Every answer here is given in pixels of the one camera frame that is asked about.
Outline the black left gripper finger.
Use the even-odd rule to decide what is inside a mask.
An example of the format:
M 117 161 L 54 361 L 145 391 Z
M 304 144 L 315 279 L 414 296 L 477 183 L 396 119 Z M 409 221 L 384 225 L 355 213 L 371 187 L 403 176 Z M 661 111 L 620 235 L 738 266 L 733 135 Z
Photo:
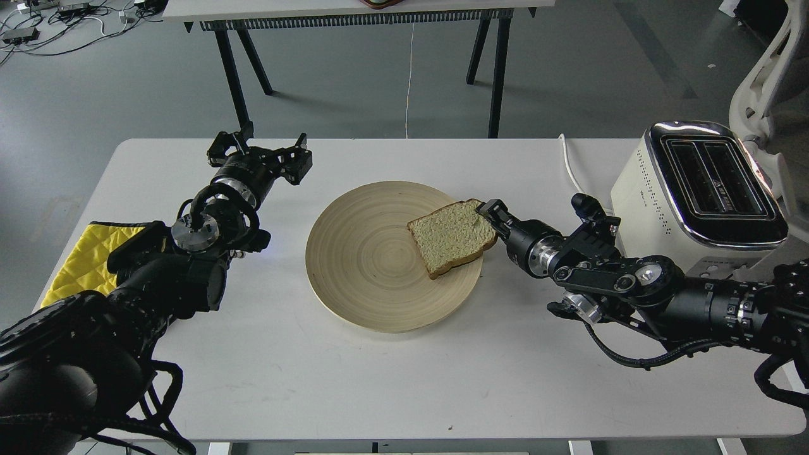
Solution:
M 312 168 L 312 152 L 307 148 L 307 135 L 301 133 L 293 146 L 272 152 L 272 175 L 291 185 L 300 185 Z
M 250 132 L 236 131 L 228 133 L 220 131 L 206 152 L 207 162 L 211 167 L 223 167 L 231 156 L 244 156 L 248 152 L 247 141 Z

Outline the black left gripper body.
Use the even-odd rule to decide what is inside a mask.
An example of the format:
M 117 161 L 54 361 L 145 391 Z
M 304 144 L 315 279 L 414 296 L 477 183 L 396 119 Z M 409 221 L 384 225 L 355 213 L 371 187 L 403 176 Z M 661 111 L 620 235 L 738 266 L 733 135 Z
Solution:
M 270 150 L 254 150 L 249 154 L 214 155 L 210 158 L 210 165 L 218 169 L 212 183 L 232 187 L 258 210 L 275 179 L 281 176 L 283 158 Z

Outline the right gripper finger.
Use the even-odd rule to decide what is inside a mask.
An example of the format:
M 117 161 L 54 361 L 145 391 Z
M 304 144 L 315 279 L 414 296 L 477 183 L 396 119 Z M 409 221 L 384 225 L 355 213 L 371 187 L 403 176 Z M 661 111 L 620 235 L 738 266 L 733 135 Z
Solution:
M 502 200 L 492 199 L 482 202 L 475 211 L 491 225 L 500 240 L 516 241 L 525 236 L 520 224 L 522 220 L 509 213 Z

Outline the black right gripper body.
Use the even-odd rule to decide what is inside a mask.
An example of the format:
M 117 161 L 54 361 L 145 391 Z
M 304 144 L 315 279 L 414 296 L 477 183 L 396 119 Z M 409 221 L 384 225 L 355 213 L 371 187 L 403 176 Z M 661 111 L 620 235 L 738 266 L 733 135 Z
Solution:
M 508 257 L 520 270 L 532 277 L 548 277 L 550 262 L 563 243 L 559 231 L 540 220 L 506 222 L 508 237 L 505 239 Z

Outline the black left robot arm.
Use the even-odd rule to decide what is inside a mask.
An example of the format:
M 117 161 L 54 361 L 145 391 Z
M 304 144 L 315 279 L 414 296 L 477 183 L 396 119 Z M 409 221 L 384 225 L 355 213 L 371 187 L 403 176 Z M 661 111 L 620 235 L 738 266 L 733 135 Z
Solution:
M 252 124 L 220 132 L 206 153 L 210 184 L 116 248 L 116 287 L 79 291 L 2 333 L 2 453 L 67 454 L 84 439 L 147 453 L 107 429 L 196 447 L 171 423 L 184 372 L 154 359 L 171 323 L 219 309 L 231 260 L 268 246 L 258 211 L 277 179 L 299 185 L 312 167 L 307 135 L 268 149 L 248 144 Z

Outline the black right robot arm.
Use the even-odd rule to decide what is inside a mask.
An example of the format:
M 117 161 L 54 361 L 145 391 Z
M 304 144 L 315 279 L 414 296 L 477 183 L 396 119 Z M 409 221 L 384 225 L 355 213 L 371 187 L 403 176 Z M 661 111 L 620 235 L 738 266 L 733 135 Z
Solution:
M 807 409 L 807 392 L 774 385 L 772 374 L 788 363 L 807 385 L 807 261 L 781 264 L 768 282 L 688 277 L 662 255 L 625 257 L 615 246 L 619 218 L 591 196 L 577 193 L 572 207 L 581 226 L 563 236 L 540 220 L 519 220 L 502 200 L 477 207 L 506 245 L 509 259 L 531 277 L 548 277 L 563 289 L 549 313 L 581 322 L 609 359 L 650 370 L 711 348 L 737 346 L 766 354 L 754 372 L 767 397 Z M 618 323 L 656 340 L 663 355 L 633 359 L 610 349 L 595 333 Z

